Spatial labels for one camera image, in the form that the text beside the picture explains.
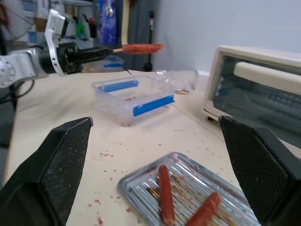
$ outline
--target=toaster oven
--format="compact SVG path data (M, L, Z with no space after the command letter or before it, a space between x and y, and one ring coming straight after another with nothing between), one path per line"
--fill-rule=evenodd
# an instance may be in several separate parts
M301 157L301 54L220 46L203 111L210 119L230 115L267 127Z

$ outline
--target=plastic container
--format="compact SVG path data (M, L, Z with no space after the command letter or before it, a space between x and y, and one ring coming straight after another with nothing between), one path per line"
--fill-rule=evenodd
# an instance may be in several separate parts
M124 60L116 55L107 56L104 60L85 64L85 72L117 72L123 71Z
M148 76L97 82L93 87L97 110L127 127L168 109L176 91L173 85Z

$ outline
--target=sausage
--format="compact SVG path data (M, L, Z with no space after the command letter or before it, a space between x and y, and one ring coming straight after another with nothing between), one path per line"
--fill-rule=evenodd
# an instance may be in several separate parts
M125 53L148 54L157 53L163 47L162 44L127 44L123 45L122 49Z
M166 165L159 168L159 196L163 222L165 225L172 226L175 223L174 203Z
M216 213L220 202L220 195L217 192L212 193L185 226L207 226Z

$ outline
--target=toaster oven door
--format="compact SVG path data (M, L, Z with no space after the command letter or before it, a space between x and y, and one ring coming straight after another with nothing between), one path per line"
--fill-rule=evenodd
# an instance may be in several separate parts
M266 126L301 149L301 70L223 57L214 108Z

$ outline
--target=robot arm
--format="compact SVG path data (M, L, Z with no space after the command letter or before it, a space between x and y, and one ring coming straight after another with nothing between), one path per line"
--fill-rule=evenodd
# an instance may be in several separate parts
M30 48L0 56L0 88L16 81L46 78L57 73L67 76L82 71L82 64L105 59L113 53L107 48L79 49L74 42L59 44L68 26L68 18L51 9L45 30L48 48Z

